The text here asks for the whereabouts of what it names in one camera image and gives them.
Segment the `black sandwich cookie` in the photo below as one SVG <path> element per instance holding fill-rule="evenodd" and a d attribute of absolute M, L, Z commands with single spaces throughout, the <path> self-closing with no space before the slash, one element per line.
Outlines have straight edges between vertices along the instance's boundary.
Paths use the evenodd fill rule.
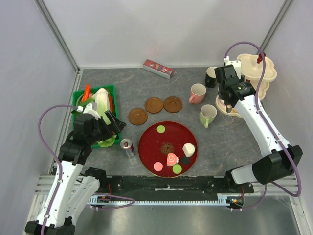
<path fill-rule="evenodd" d="M 186 157 L 186 156 L 182 156 L 180 158 L 180 163 L 182 165 L 189 165 L 190 164 L 190 158 L 189 157 Z"/>

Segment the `pink macaron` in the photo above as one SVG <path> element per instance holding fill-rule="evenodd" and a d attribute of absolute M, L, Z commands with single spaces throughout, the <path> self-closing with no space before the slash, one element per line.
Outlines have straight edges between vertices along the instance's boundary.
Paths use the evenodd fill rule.
<path fill-rule="evenodd" d="M 156 162 L 153 165 L 155 171 L 160 172 L 163 169 L 163 164 L 161 162 Z"/>

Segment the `brown coaster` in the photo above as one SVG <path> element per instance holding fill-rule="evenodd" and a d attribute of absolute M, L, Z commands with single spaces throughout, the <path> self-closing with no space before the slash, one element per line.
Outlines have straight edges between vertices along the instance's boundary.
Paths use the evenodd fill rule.
<path fill-rule="evenodd" d="M 182 109 L 182 100 L 176 96 L 169 96 L 163 102 L 164 109 L 170 113 L 176 113 Z"/>
<path fill-rule="evenodd" d="M 148 119 L 148 113 L 145 109 L 134 108 L 129 112 L 129 122 L 133 125 L 142 125 Z"/>
<path fill-rule="evenodd" d="M 159 97 L 150 97 L 145 101 L 145 110 L 149 113 L 156 114 L 163 109 L 163 100 Z"/>

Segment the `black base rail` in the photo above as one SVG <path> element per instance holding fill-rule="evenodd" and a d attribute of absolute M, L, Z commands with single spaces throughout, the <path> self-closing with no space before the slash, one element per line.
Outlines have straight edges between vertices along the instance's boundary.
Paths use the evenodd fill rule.
<path fill-rule="evenodd" d="M 215 176 L 178 176 L 161 178 L 157 176 L 107 176 L 105 186 L 109 185 L 113 193 L 142 193 L 157 191 L 188 190 L 192 192 L 208 192 L 210 194 L 242 194 L 253 193 L 251 183 L 235 185 L 225 177 Z"/>

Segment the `white cream cake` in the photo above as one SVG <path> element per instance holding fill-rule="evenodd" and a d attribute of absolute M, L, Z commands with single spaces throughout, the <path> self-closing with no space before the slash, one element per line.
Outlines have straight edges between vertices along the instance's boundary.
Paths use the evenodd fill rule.
<path fill-rule="evenodd" d="M 183 145 L 182 150 L 184 152 L 184 155 L 189 158 L 195 153 L 196 146 L 191 143 L 186 143 Z"/>

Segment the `red snack box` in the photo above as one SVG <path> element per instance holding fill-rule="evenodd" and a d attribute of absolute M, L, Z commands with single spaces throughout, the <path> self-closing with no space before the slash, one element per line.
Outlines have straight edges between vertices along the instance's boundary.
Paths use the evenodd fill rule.
<path fill-rule="evenodd" d="M 147 59 L 144 64 L 143 68 L 147 71 L 150 71 L 156 75 L 164 77 L 170 80 L 173 76 L 174 70 L 157 62 Z"/>

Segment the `pink swirl cake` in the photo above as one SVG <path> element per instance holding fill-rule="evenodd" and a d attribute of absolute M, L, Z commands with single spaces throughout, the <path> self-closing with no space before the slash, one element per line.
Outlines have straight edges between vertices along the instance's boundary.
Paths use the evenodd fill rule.
<path fill-rule="evenodd" d="M 179 162 L 179 157 L 174 153 L 168 153 L 166 165 L 169 167 L 173 167 Z"/>

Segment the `green macaron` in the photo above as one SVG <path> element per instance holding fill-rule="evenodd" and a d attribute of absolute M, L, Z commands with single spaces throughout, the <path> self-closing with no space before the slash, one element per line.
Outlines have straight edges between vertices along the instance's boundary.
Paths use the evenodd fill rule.
<path fill-rule="evenodd" d="M 181 174 L 182 172 L 182 167 L 178 164 L 174 165 L 172 167 L 172 171 L 175 173 L 175 174 Z"/>
<path fill-rule="evenodd" d="M 165 132 L 165 126 L 164 125 L 159 125 L 156 130 L 157 130 L 158 133 L 162 134 L 162 133 Z"/>

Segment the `metal tongs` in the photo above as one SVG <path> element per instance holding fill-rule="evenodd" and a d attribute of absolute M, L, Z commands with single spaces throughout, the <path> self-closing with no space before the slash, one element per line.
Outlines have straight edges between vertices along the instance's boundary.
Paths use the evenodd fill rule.
<path fill-rule="evenodd" d="M 231 105 L 227 105 L 226 106 L 226 112 L 227 113 L 231 113 L 232 112 L 232 106 Z"/>

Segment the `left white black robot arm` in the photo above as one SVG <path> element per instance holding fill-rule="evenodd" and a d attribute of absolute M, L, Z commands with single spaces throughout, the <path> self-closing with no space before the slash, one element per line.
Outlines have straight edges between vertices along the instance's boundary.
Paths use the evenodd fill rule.
<path fill-rule="evenodd" d="M 61 146 L 57 157 L 58 170 L 47 201 L 36 220 L 26 224 L 28 235 L 72 235 L 79 215 L 96 192 L 108 186 L 104 170 L 90 168 L 80 188 L 73 192 L 76 180 L 92 152 L 92 146 L 119 134 L 126 123 L 117 119 L 110 111 L 103 117 L 90 110 L 80 114 L 73 123 L 73 130 Z"/>

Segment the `green mug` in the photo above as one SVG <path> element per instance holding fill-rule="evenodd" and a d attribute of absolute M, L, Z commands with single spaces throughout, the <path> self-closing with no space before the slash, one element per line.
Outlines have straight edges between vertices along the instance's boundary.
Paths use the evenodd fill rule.
<path fill-rule="evenodd" d="M 215 106 L 206 104 L 201 107 L 200 110 L 200 122 L 205 127 L 208 128 L 209 124 L 213 122 L 217 115 L 217 109 Z"/>

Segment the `dark red round tray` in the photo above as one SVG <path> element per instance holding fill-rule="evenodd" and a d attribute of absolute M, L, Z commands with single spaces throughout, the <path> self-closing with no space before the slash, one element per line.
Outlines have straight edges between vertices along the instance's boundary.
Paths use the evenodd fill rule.
<path fill-rule="evenodd" d="M 157 127 L 165 126 L 164 133 L 158 133 Z M 183 145 L 191 143 L 196 146 L 195 153 L 190 157 L 189 165 L 182 165 L 180 158 L 184 155 Z M 172 167 L 166 165 L 168 153 L 174 153 L 179 157 L 178 165 L 182 167 L 181 174 L 175 174 Z M 163 121 L 150 126 L 141 135 L 138 142 L 138 154 L 142 164 L 152 174 L 162 178 L 174 178 L 186 173 L 195 163 L 198 155 L 198 144 L 192 132 L 182 124 L 173 121 Z M 160 172 L 154 170 L 156 162 L 163 164 Z"/>

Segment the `pink mug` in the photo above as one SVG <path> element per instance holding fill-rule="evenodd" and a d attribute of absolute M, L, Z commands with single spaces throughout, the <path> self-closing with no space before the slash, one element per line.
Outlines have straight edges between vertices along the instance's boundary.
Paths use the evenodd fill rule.
<path fill-rule="evenodd" d="M 200 83 L 193 84 L 191 87 L 189 103 L 200 104 L 206 94 L 206 86 Z"/>

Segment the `toy orange carrot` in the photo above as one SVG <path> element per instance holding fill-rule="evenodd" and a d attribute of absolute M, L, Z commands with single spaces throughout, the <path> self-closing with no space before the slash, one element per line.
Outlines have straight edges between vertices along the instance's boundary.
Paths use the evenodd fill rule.
<path fill-rule="evenodd" d="M 89 97 L 90 97 L 90 85 L 87 84 L 85 87 L 83 97 L 82 97 L 82 102 L 85 102 L 87 99 L 89 99 Z"/>

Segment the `cream three tier stand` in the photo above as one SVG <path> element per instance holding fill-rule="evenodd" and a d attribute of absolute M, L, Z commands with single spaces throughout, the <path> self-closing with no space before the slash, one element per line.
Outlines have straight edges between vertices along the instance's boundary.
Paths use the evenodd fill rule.
<path fill-rule="evenodd" d="M 273 61 L 265 56 L 265 63 L 265 75 L 258 91 L 258 97 L 260 101 L 265 98 L 266 91 L 270 86 L 270 82 L 274 81 L 277 77 L 277 71 L 274 68 Z M 229 56 L 227 56 L 224 58 L 224 64 L 233 65 L 236 73 L 239 74 L 239 72 L 241 72 L 241 75 L 245 77 L 245 81 L 250 82 L 254 89 L 257 89 L 263 71 L 263 59 L 261 55 L 244 53 L 238 55 L 236 60 L 230 60 Z M 227 113 L 224 101 L 219 99 L 219 96 L 216 96 L 215 104 L 217 109 L 223 114 L 241 118 L 241 115 L 235 110 L 235 108 L 233 108 L 230 113 Z"/>

